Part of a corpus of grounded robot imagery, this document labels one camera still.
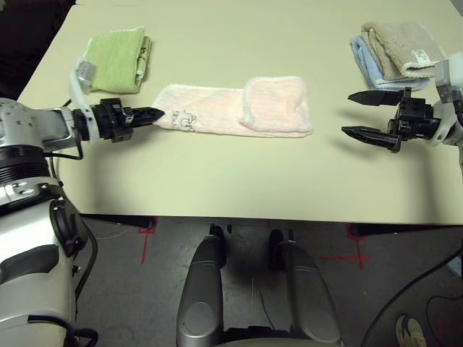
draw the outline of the shoe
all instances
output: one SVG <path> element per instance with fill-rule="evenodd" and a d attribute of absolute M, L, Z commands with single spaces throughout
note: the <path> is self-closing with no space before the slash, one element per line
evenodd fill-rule
<path fill-rule="evenodd" d="M 396 337 L 400 347 L 427 347 L 420 323 L 408 314 L 397 319 Z"/>

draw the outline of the beige towel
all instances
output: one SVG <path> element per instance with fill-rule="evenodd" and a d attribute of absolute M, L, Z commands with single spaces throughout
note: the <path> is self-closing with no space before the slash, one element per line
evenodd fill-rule
<path fill-rule="evenodd" d="M 372 48 L 386 80 L 432 77 L 434 64 L 446 59 L 431 34 L 419 23 L 367 22 L 362 37 Z"/>

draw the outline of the table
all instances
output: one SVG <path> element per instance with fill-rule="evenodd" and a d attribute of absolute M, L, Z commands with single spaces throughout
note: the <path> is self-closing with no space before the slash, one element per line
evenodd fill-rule
<path fill-rule="evenodd" d="M 76 0 L 77 5 L 112 5 L 112 6 L 150 6 L 153 4 L 152 0 Z"/>
<path fill-rule="evenodd" d="M 450 1 L 151 1 L 74 6 L 20 102 L 59 106 L 69 68 L 90 37 L 144 25 L 153 40 L 148 78 L 124 105 L 149 106 L 169 83 L 243 87 L 255 76 L 301 76 L 314 134 L 262 139 L 137 129 L 129 142 L 85 145 L 82 162 L 59 161 L 83 213 L 221 216 L 381 223 L 463 223 L 455 147 L 405 142 L 399 154 L 357 142 L 341 126 L 386 129 L 391 106 L 347 100 L 366 89 L 349 41 L 363 22 L 417 21 L 447 53 L 462 48 Z M 431 83 L 414 96 L 438 100 Z M 92 93 L 91 103 L 109 93 Z"/>

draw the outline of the towel tag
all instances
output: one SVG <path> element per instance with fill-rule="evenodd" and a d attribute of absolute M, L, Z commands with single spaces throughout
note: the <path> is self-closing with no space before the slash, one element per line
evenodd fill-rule
<path fill-rule="evenodd" d="M 417 49 L 416 51 L 412 51 L 412 53 L 417 59 L 418 64 L 431 64 L 431 59 L 429 59 L 429 56 L 422 49 Z"/>

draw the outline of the folded towel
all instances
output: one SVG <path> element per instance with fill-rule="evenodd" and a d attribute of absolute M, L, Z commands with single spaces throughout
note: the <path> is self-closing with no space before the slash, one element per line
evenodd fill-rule
<path fill-rule="evenodd" d="M 304 137 L 313 132 L 299 77 L 257 77 L 244 89 L 168 85 L 153 103 L 166 129 L 254 137 Z"/>
<path fill-rule="evenodd" d="M 145 28 L 98 35 L 88 43 L 85 58 L 96 65 L 93 89 L 138 93 L 151 50 Z"/>
<path fill-rule="evenodd" d="M 412 90 L 419 90 L 423 89 L 429 82 L 429 78 L 412 79 L 403 76 L 401 80 L 386 80 L 368 49 L 367 43 L 361 36 L 357 36 L 352 40 L 352 51 L 354 52 L 355 60 L 370 89 L 394 91 L 404 89 L 405 87 L 411 87 Z"/>
<path fill-rule="evenodd" d="M 434 64 L 446 58 L 419 23 L 367 22 L 362 25 L 362 36 L 369 40 L 386 80 L 432 77 Z"/>

